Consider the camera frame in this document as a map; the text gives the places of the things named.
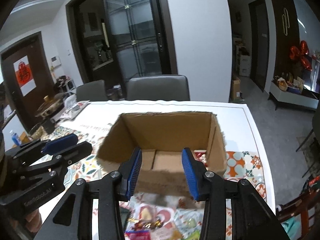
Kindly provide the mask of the person left hand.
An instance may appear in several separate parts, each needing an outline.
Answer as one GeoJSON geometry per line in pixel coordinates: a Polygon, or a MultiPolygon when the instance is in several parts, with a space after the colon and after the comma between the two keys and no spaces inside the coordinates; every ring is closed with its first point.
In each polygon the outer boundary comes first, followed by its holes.
{"type": "Polygon", "coordinates": [[[39,209],[26,216],[25,227],[32,233],[37,233],[42,226],[42,218],[39,209]]]}

